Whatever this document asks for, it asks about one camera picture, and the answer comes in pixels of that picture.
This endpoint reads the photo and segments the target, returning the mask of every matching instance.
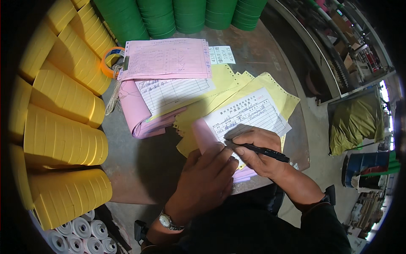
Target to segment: person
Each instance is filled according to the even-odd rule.
[[[234,137],[233,143],[281,152],[279,136],[256,127]],[[191,152],[175,193],[141,245],[143,254],[351,253],[334,208],[321,201],[325,194],[312,179],[288,163],[245,147],[238,146],[234,151],[258,175],[274,184],[230,196],[232,175],[239,165],[231,156],[233,150],[216,143],[203,154],[199,150]],[[284,190],[302,212],[301,228],[270,211],[269,202],[275,192],[267,193],[269,186]],[[189,222],[188,233],[183,236],[183,227]]]

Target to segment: pen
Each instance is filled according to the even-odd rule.
[[[252,145],[252,144],[236,144],[236,143],[233,142],[232,139],[226,139],[226,138],[224,138],[224,139],[227,140],[227,141],[230,141],[231,143],[233,143],[235,145],[244,146],[244,147],[248,148],[251,151],[254,151],[256,153],[269,156],[269,157],[274,158],[274,159],[276,159],[278,161],[282,161],[282,162],[289,162],[290,161],[290,159],[288,157],[286,157],[284,154],[279,153],[277,151],[274,151],[272,149],[259,148],[257,146]]]

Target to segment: wristwatch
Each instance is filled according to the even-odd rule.
[[[164,210],[162,210],[161,214],[159,214],[159,222],[162,224],[162,226],[170,230],[182,230],[185,228],[184,226],[173,225],[171,217],[165,214]]]

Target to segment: watch face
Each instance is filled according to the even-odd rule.
[[[166,228],[170,228],[171,227],[171,222],[169,220],[169,218],[165,215],[160,215],[159,216],[159,221],[161,222],[162,226],[166,227]]]

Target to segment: table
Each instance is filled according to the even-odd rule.
[[[254,76],[270,73],[288,93],[297,96],[291,74],[277,43],[258,21],[252,32],[233,26],[226,30],[212,30],[205,27],[201,32],[184,35],[175,33],[175,38],[188,37],[206,39],[210,46],[230,45],[237,64],[231,64],[234,72],[245,70]],[[103,94],[108,102],[114,86]],[[292,130],[285,140],[284,153],[299,170],[309,168],[309,145],[302,108],[298,104],[289,118]],[[101,165],[113,188],[112,202],[130,204],[163,204],[176,190],[177,180],[186,159],[176,149],[181,137],[172,127],[166,134],[147,139],[131,136],[120,107],[104,118],[101,126],[105,132],[109,154]],[[233,194],[257,189],[270,184],[268,178],[251,177],[250,181],[233,185]]]

